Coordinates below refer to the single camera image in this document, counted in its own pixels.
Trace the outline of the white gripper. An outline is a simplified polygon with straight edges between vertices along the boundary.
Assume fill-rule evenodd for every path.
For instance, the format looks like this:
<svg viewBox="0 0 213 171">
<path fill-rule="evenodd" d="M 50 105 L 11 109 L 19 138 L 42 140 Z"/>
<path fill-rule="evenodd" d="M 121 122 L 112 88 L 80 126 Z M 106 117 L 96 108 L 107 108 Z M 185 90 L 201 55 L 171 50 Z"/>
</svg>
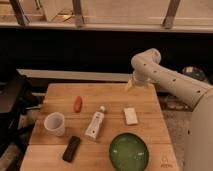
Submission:
<svg viewBox="0 0 213 171">
<path fill-rule="evenodd" d="M 139 74 L 137 71 L 133 72 L 132 79 L 127 82 L 125 91 L 129 91 L 134 86 L 147 86 L 149 81 L 146 76 Z"/>
</svg>

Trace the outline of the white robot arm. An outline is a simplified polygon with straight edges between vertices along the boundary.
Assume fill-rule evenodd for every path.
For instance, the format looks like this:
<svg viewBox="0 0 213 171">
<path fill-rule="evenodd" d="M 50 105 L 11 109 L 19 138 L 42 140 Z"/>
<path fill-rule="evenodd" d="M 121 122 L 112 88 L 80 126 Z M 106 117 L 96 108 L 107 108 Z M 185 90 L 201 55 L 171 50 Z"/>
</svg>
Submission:
<svg viewBox="0 0 213 171">
<path fill-rule="evenodd" d="M 162 67 L 160 61 L 155 48 L 134 55 L 126 90 L 152 80 L 191 107 L 183 171 L 213 171 L 213 85 Z"/>
</svg>

